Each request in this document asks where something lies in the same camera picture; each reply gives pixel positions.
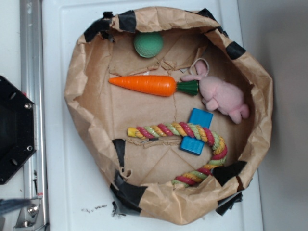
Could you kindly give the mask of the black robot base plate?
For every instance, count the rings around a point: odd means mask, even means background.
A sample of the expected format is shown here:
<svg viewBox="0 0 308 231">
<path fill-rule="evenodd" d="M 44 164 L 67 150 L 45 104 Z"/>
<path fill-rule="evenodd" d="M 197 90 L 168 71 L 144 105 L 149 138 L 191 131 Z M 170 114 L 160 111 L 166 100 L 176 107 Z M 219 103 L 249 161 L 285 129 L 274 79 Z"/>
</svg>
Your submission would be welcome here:
<svg viewBox="0 0 308 231">
<path fill-rule="evenodd" d="M 0 77 L 0 183 L 6 184 L 35 152 L 34 104 Z"/>
</svg>

